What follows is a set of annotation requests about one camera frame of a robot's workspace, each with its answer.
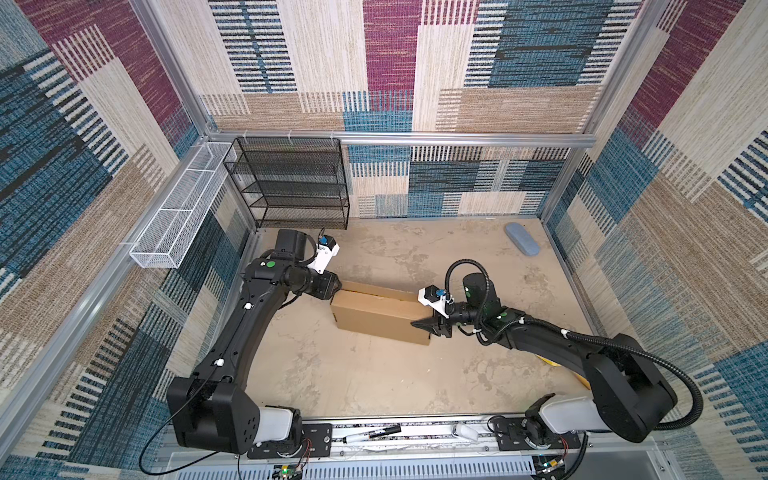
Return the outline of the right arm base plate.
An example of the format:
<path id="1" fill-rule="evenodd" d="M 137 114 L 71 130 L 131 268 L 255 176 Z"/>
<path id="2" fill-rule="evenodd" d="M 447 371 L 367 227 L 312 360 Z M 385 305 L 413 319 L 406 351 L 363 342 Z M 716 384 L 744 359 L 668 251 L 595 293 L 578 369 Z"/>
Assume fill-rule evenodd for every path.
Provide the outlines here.
<path id="1" fill-rule="evenodd" d="M 575 433 L 556 434 L 539 420 L 494 415 L 486 426 L 496 437 L 500 451 L 579 450 L 582 437 Z"/>

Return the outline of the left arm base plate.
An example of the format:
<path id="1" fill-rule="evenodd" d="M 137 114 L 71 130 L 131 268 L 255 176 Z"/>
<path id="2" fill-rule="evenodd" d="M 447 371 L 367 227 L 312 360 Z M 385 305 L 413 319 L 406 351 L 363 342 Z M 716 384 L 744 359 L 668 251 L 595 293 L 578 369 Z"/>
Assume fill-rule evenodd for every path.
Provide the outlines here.
<path id="1" fill-rule="evenodd" d="M 333 425 L 331 423 L 303 424 L 298 442 L 289 438 L 283 441 L 254 444 L 247 452 L 248 459 L 299 459 L 302 455 L 310 458 L 325 458 L 331 453 Z"/>

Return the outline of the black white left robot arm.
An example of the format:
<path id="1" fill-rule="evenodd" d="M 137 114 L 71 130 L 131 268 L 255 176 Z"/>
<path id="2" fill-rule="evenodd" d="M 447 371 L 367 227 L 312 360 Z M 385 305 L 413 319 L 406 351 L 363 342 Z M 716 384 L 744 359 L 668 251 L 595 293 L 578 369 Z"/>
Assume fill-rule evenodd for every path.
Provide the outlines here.
<path id="1" fill-rule="evenodd" d="M 336 240 L 279 230 L 275 246 L 252 260 L 235 308 L 209 353 L 167 390 L 171 424 L 182 447 L 246 454 L 255 446 L 294 454 L 304 442 L 299 410 L 258 405 L 246 392 L 253 359 L 276 313 L 302 295 L 330 300 L 340 291 L 329 271 Z"/>

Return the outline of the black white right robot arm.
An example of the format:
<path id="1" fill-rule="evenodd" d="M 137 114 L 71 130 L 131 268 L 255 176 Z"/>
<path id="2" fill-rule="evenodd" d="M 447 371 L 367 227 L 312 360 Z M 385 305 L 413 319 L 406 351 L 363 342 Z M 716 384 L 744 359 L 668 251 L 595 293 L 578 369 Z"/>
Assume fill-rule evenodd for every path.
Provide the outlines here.
<path id="1" fill-rule="evenodd" d="M 580 335 L 526 312 L 503 305 L 493 283 L 481 273 L 463 279 L 466 299 L 455 302 L 435 285 L 418 293 L 432 314 L 414 327 L 449 338 L 455 327 L 478 337 L 483 345 L 534 354 L 585 379 L 586 396 L 547 394 L 525 413 L 525 427 L 534 444 L 568 432 L 612 432 L 642 442 L 666 425 L 677 396 L 652 360 L 631 337 L 612 339 Z"/>

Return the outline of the brown cardboard box sheet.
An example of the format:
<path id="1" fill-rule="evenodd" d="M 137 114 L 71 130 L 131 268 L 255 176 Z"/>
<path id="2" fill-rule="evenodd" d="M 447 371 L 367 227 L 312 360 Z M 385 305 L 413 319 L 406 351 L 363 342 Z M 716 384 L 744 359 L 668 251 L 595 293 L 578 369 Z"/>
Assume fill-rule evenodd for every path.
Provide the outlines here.
<path id="1" fill-rule="evenodd" d="M 345 281 L 331 303 L 339 329 L 417 345 L 429 345 L 431 334 L 412 322 L 429 318 L 432 310 L 417 294 Z"/>

